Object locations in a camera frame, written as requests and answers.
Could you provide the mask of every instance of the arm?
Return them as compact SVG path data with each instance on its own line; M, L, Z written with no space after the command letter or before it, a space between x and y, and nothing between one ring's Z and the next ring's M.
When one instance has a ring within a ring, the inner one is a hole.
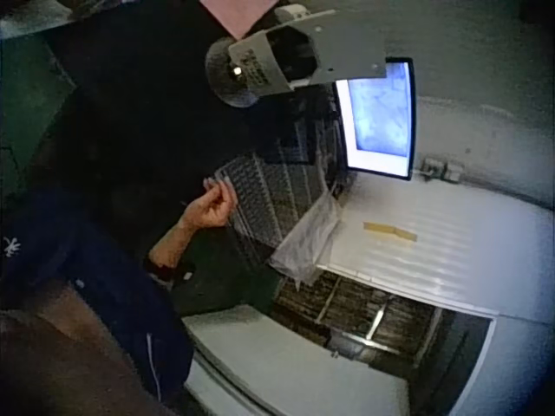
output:
M187 206L177 224L148 253L148 259L156 266L175 269L198 230L227 223L237 206L237 195L231 182L207 179L204 187L206 193Z

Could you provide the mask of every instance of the white panel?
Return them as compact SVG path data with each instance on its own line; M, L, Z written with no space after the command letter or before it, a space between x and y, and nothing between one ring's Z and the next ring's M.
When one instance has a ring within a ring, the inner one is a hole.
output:
M394 225L418 241L365 231L363 222ZM327 265L421 300L553 322L553 215L494 192L361 173Z
M201 351L283 416L408 415L405 380L331 352L242 306L183 319Z
M216 416L269 416L269 413L257 409L231 383L215 370L209 371L207 365L196 354L187 377L186 388L189 393Z
M549 326L500 317L484 364L457 416L520 414L553 355Z

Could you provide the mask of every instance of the dark blue jacket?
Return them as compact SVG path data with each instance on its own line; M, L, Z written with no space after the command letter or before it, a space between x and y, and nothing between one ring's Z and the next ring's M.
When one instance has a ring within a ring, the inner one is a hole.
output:
M59 189L35 192L2 229L3 309L50 279L71 284L160 401L182 388L193 346L168 294Z

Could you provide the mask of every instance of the computer screen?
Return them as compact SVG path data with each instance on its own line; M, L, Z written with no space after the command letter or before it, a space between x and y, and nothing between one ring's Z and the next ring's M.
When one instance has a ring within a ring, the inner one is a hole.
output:
M386 72L386 78L336 82L347 165L409 180L416 116L412 61L388 60Z

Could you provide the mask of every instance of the hand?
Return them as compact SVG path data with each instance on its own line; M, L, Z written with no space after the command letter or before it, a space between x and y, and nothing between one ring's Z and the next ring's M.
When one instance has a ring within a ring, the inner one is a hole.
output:
M205 179L206 193L195 199L178 222L178 227L196 231L201 228L221 227L227 223L237 206L237 194L229 179Z

